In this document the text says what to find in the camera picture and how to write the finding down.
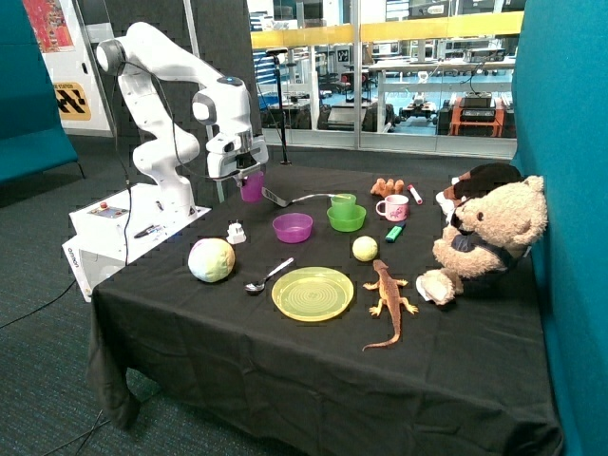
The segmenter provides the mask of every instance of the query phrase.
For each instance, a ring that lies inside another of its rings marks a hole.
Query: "purple bowl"
[[[308,239],[313,229],[313,218],[306,214],[285,214],[273,220],[276,237],[288,244]]]

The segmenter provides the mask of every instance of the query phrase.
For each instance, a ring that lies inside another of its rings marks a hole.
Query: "yellow plastic plate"
[[[290,318],[314,322],[342,314],[353,293],[351,280],[334,269],[301,268],[276,282],[273,301]]]

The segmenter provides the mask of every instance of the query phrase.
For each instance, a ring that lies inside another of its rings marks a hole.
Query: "orange toy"
[[[397,195],[403,193],[405,187],[402,180],[395,182],[393,179],[384,180],[378,179],[370,190],[372,195],[380,195],[386,198],[388,195]]]

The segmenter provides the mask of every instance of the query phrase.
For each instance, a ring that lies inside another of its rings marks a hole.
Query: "orange lizard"
[[[389,308],[390,318],[392,319],[392,326],[395,329],[395,336],[386,342],[366,345],[363,350],[387,347],[399,340],[399,337],[401,336],[401,304],[406,306],[406,310],[412,315],[418,312],[418,308],[416,306],[412,306],[409,304],[407,298],[399,295],[398,287],[404,287],[408,285],[408,282],[406,280],[395,280],[392,278],[387,272],[388,268],[389,266],[387,266],[384,261],[381,259],[375,259],[373,261],[373,270],[378,273],[379,279],[376,283],[365,283],[363,288],[367,290],[379,289],[380,299],[378,300],[378,305],[376,307],[371,307],[370,313],[373,316],[380,316],[382,306],[387,306]]]

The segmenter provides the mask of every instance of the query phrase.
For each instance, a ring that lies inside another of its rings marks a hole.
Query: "green bowl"
[[[330,219],[330,225],[335,231],[342,231],[344,233],[350,233],[352,231],[357,231],[363,226],[363,221],[365,220],[365,215],[367,211],[365,207],[358,206],[355,204],[354,206],[354,214],[352,218],[336,218],[333,215],[333,208],[330,207],[327,210],[327,217]]]

